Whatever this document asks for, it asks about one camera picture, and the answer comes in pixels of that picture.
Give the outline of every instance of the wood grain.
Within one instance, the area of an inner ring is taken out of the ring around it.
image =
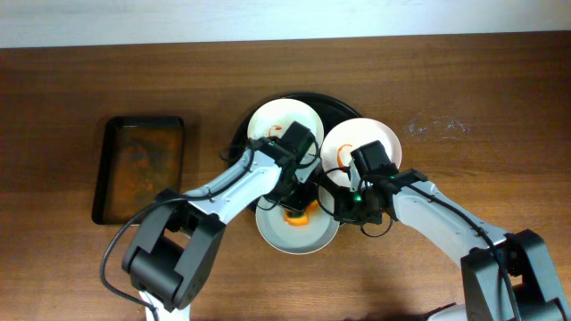
[[[1,50],[0,318],[144,318],[97,275],[118,229],[90,213],[106,119],[180,115],[187,190],[225,168],[218,152],[252,108],[293,91],[384,122],[401,139],[402,169],[421,169],[494,225],[533,229],[571,293],[570,54],[568,32]],[[469,130],[436,123],[450,119]],[[120,258],[133,232],[108,268],[131,293]],[[324,250],[292,256],[245,211],[192,314],[382,319],[463,300],[457,267],[410,228],[368,239],[345,226]]]

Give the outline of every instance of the cable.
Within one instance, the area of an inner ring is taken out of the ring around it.
[[[107,247],[107,250],[105,250],[105,253],[103,254],[103,257],[101,259],[101,266],[99,268],[99,278],[101,279],[101,283],[103,283],[103,285],[109,291],[117,294],[121,298],[126,299],[126,300],[130,300],[136,304],[139,304],[139,305],[142,305],[146,308],[149,308],[151,310],[151,313],[153,314],[154,321],[159,321],[159,316],[157,314],[156,307],[153,304],[145,302],[143,300],[140,300],[140,299],[138,299],[132,295],[126,294],[125,292],[117,289],[116,287],[114,287],[113,285],[111,285],[107,281],[107,278],[105,277],[105,267],[107,266],[107,260],[109,260],[109,257],[113,251],[113,248],[115,247],[115,245],[117,244],[119,239],[123,236],[123,234],[125,234],[125,231],[127,231],[130,226],[132,226],[136,221],[138,221],[144,215],[150,213],[153,210],[156,210],[157,208],[159,208],[162,205],[170,204],[173,202],[204,201],[204,200],[209,200],[212,197],[217,196],[221,193],[224,193],[224,191],[226,191],[230,186],[235,184],[246,173],[248,173],[250,171],[250,167],[252,166],[252,163],[253,163],[254,153],[255,153],[255,151],[252,150],[252,157],[250,157],[248,164],[244,167],[244,171],[240,175],[238,175],[235,179],[233,179],[231,182],[229,182],[227,185],[220,188],[218,191],[216,191],[214,193],[209,192],[208,194],[206,194],[204,196],[189,196],[189,195],[183,194],[183,195],[180,195],[179,197],[174,197],[174,198],[164,200],[164,201],[160,201],[160,202],[154,202],[154,203],[150,204],[149,206],[145,207],[144,209],[140,210],[133,218],[131,218],[129,221],[127,221],[127,223],[125,223],[125,225],[122,226],[121,229],[117,232],[117,234],[112,238],[111,242],[109,243],[109,246]]]
[[[313,155],[313,160],[310,161],[309,163],[305,163],[305,164],[300,164],[297,166],[297,169],[306,169],[309,166],[313,165],[313,163],[319,158],[319,152],[321,151],[319,148],[319,143],[318,143],[318,139],[315,138],[315,136],[313,137],[313,145],[315,146],[315,155]]]
[[[262,210],[273,210],[276,206],[279,205],[280,202],[281,202],[281,201],[274,202],[274,203],[272,204],[272,206],[270,206],[268,209],[262,208],[262,207],[260,206],[260,204],[256,204],[256,206],[257,206],[259,209],[262,209]]]
[[[159,321],[159,316],[158,316],[157,311],[156,311],[157,308],[153,304],[145,302],[143,300],[140,300],[140,299],[138,299],[132,295],[126,294],[123,291],[121,291],[121,290],[117,289],[116,287],[114,287],[113,285],[111,285],[107,281],[107,278],[105,277],[105,266],[107,265],[107,260],[109,259],[109,256],[111,255],[113,248],[115,247],[115,245],[117,244],[119,239],[123,236],[125,231],[127,231],[127,229],[130,226],[132,226],[138,219],[140,219],[144,215],[148,214],[149,212],[157,209],[158,207],[160,207],[162,205],[172,203],[172,202],[186,202],[186,201],[188,201],[188,198],[186,196],[181,196],[181,197],[169,199],[169,200],[162,201],[162,202],[155,202],[155,203],[145,207],[144,209],[140,210],[133,218],[131,218],[129,221],[127,221],[127,223],[125,223],[125,225],[113,237],[113,239],[109,243],[109,246],[107,247],[107,250],[105,250],[105,253],[103,254],[103,258],[101,259],[101,267],[99,268],[99,278],[101,279],[101,283],[103,283],[103,285],[109,291],[119,295],[121,298],[130,300],[136,304],[140,304],[146,308],[149,308],[151,310],[151,312],[153,313],[154,321]]]
[[[369,233],[365,232],[365,227],[364,227],[365,225],[364,225],[364,224],[363,224],[362,226],[360,226],[360,231],[361,231],[364,235],[366,235],[366,236],[368,236],[368,237],[381,237],[381,236],[383,236],[383,235],[389,233],[389,231],[391,230],[391,227],[393,227],[393,222],[394,222],[394,220],[393,220],[393,218],[390,218],[390,219],[391,219],[391,221],[389,222],[389,226],[388,226],[388,227],[386,228],[386,230],[385,230],[383,233],[381,233],[380,235],[370,235]]]
[[[426,192],[420,190],[419,188],[417,188],[416,186],[414,186],[410,183],[401,181],[400,179],[397,179],[397,178],[386,177],[383,175],[365,175],[361,178],[361,181],[359,182],[359,189],[361,188],[361,183],[364,180],[366,180],[367,177],[378,177],[378,178],[386,179],[389,182],[398,183],[399,185],[404,185],[405,187],[408,187],[411,190],[415,191],[416,193],[426,197],[431,202],[435,202],[435,203],[443,206],[444,208],[451,210],[452,212],[457,214],[460,218],[462,218],[466,223],[468,223],[468,225],[470,225],[470,227],[472,227],[478,233],[478,235],[480,237],[482,237],[482,239],[484,239],[484,241],[486,242],[486,244],[490,248],[490,251],[492,252],[493,258],[495,259],[496,263],[498,263],[498,267],[500,268],[501,278],[503,279],[503,282],[506,285],[506,288],[508,291],[508,296],[509,296],[509,303],[511,304],[511,308],[512,308],[512,311],[514,313],[514,316],[515,316],[517,321],[521,321],[521,314],[519,312],[519,307],[517,306],[516,294],[514,293],[513,286],[511,284],[511,281],[509,280],[508,270],[501,263],[500,257],[498,255],[498,249],[493,244],[490,237],[488,237],[488,235],[485,233],[485,231],[480,226],[478,226],[476,223],[474,223],[474,221],[472,221],[469,217],[467,217],[466,214],[462,213],[461,210],[458,210],[457,208],[450,205],[449,203],[444,202],[444,201],[436,198],[434,195],[426,193]]]
[[[224,148],[223,150],[221,150],[221,151],[218,153],[218,157],[219,157],[221,160],[225,161],[225,162],[234,162],[234,161],[237,161],[237,160],[240,159],[238,156],[235,156],[233,159],[230,159],[230,157],[229,157],[229,156],[230,156],[230,155],[229,155],[229,154],[230,154],[230,151],[231,151],[232,149],[238,149],[238,150],[240,150],[240,149],[243,149],[243,148],[245,148],[245,144],[231,144],[231,145],[229,145],[228,147],[226,147],[226,148]]]
[[[341,170],[341,171],[345,172],[345,170],[349,170],[349,167],[344,166],[344,167],[340,167],[340,168],[332,168],[332,169],[329,169],[329,170],[325,171],[325,172],[323,173],[323,175],[324,175],[324,176],[327,176],[327,174],[329,174],[329,173],[331,173],[331,172],[334,172],[334,171],[336,171],[336,170]],[[334,216],[334,213],[331,212],[330,210],[326,209],[325,206],[323,205],[323,203],[321,203],[321,200],[319,199],[319,188],[321,187],[321,186],[319,185],[319,180],[320,180],[320,179],[318,178],[318,182],[315,183],[315,185],[317,186],[317,191],[318,191],[318,195],[317,195],[317,197],[316,197],[316,199],[317,199],[317,201],[318,201],[318,205],[319,205],[319,207],[320,207],[323,211],[325,211],[327,214],[329,214],[329,215],[331,215],[331,216]]]

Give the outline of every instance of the white bowl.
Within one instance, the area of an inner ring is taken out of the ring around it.
[[[276,99],[258,108],[248,123],[247,135],[250,139],[281,137],[294,121],[307,127],[318,145],[323,143],[323,123],[319,115],[308,104],[289,98]],[[315,146],[308,153],[315,155]]]
[[[323,206],[333,212],[334,199],[324,188],[319,188],[319,199]],[[268,209],[272,202],[261,197],[258,204]],[[310,223],[307,226],[291,226],[284,220],[286,212],[281,206],[271,210],[256,209],[256,225],[261,236],[271,246],[289,254],[309,254],[328,245],[339,228],[339,222],[318,208],[310,213]]]
[[[349,119],[335,126],[325,137],[321,146],[321,165],[324,171],[338,168],[337,153],[339,148],[349,144],[339,152],[339,158],[343,166],[348,166],[351,161],[351,152],[374,141],[380,141],[385,148],[389,159],[396,165],[401,166],[402,149],[399,138],[385,124],[374,119]],[[351,182],[347,174],[340,170],[327,174],[333,182],[339,186],[349,187]]]

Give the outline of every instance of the white wall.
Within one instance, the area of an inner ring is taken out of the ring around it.
[[[0,0],[0,47],[562,29],[570,0]]]

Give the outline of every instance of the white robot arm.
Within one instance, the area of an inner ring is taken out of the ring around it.
[[[187,308],[202,289],[230,220],[262,195],[291,194],[314,172],[319,158],[305,155],[313,138],[309,139],[307,128],[295,124],[278,141],[253,142],[241,160],[208,185],[184,195],[159,195],[159,205],[139,227],[122,266],[145,301],[157,307],[160,321],[189,318],[179,309]],[[483,222],[419,172],[399,173],[382,153],[380,142],[352,152],[352,188],[341,193],[381,195],[380,209],[418,230],[461,267],[466,306],[440,311],[428,320],[571,319],[567,298],[538,235],[531,231],[512,235]],[[183,202],[168,202],[175,199]],[[336,219],[342,216],[338,205],[335,198]],[[191,242],[180,248],[164,236],[165,228],[182,230]],[[502,282],[507,269],[524,276],[522,287],[514,290]]]

